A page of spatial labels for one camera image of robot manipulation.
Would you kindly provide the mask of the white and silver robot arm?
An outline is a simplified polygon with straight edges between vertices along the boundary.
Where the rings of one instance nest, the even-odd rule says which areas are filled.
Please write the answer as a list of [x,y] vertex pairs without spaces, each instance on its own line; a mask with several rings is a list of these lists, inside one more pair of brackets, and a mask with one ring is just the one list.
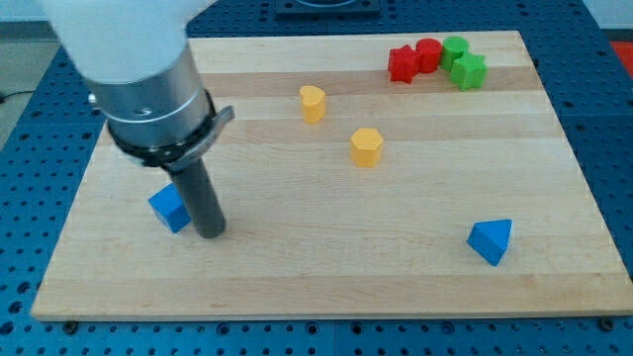
[[144,166],[179,174],[201,165],[231,115],[215,110],[186,33],[214,2],[40,2],[113,141]]

